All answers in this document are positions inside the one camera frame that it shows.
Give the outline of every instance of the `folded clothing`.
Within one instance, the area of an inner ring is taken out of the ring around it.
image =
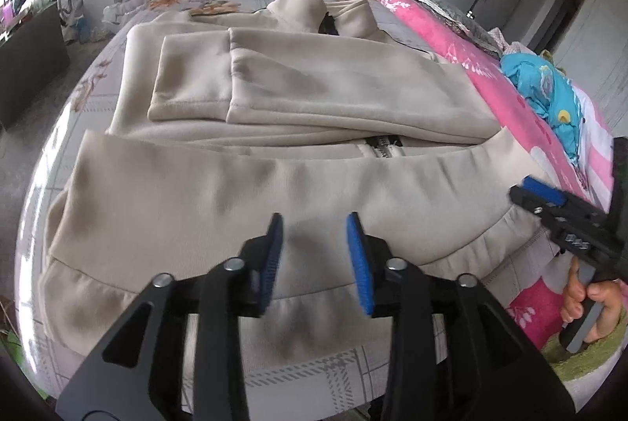
[[[388,337],[352,285],[345,218],[359,211],[393,254],[427,273],[483,277],[538,229],[508,189],[547,180],[507,129],[443,154],[262,159],[87,132],[48,217],[40,280],[46,331],[86,355],[157,273],[205,274],[285,218],[274,300],[243,324],[247,371]]]
[[[340,36],[229,28],[166,36],[150,120],[322,126],[480,143],[499,125],[458,65]]]
[[[536,55],[507,54],[501,68],[534,112],[549,124],[570,162],[577,165],[582,112],[571,82]]]

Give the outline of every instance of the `bed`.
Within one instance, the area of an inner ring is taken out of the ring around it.
[[[200,7],[205,11],[215,9],[217,13],[225,9],[254,11],[271,1],[153,0],[147,10],[138,13],[108,43],[65,104],[33,172],[16,248],[16,306],[24,352],[32,379],[46,393],[57,397],[82,361],[80,355],[49,339],[40,321],[38,278],[45,260],[42,244],[46,213],[69,178],[84,131],[104,131],[111,123],[128,31],[164,11]],[[433,51],[426,40],[385,6],[376,0],[369,3],[379,27],[391,37],[406,46]],[[498,271],[484,279],[498,299],[513,299],[530,286],[555,252],[542,233],[530,241],[525,251],[510,256]],[[438,323],[436,332],[443,332]],[[437,351],[442,354],[444,348]],[[362,405],[384,393],[387,362],[387,346],[373,343],[307,363],[255,370],[245,376],[251,419],[323,419]],[[191,379],[184,377],[184,408],[189,408],[191,394]]]

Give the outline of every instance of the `concrete floor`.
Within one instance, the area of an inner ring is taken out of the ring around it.
[[[106,44],[70,44],[70,65],[65,73],[39,93],[15,124],[0,130],[0,297],[13,298],[18,222],[40,149],[71,91]]]

